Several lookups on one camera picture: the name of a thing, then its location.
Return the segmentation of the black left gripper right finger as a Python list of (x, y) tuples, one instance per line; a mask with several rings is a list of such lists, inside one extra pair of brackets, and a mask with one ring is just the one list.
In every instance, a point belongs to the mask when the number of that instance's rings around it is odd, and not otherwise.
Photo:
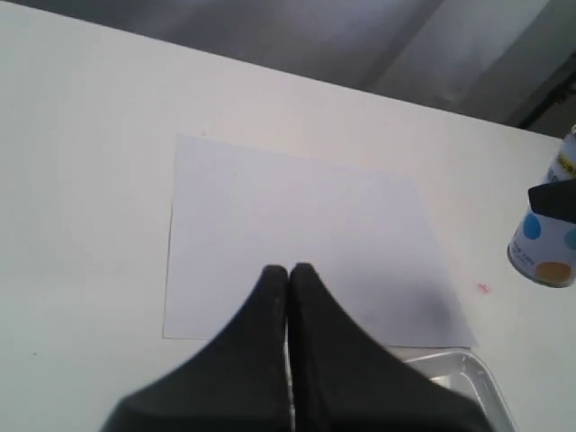
[(367, 335), (310, 264), (290, 273), (288, 348), (299, 431), (489, 431), (472, 400)]

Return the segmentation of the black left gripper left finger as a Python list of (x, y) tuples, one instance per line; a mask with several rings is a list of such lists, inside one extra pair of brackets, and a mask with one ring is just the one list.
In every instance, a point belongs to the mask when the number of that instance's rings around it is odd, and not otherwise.
[(285, 431), (287, 271), (267, 265), (227, 326), (199, 353), (119, 401), (105, 431)]

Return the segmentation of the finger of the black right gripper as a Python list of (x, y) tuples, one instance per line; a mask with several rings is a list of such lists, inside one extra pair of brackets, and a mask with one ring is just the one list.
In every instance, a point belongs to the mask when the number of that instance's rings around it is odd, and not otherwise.
[(533, 213), (558, 221), (576, 221), (576, 180), (557, 181), (528, 190)]

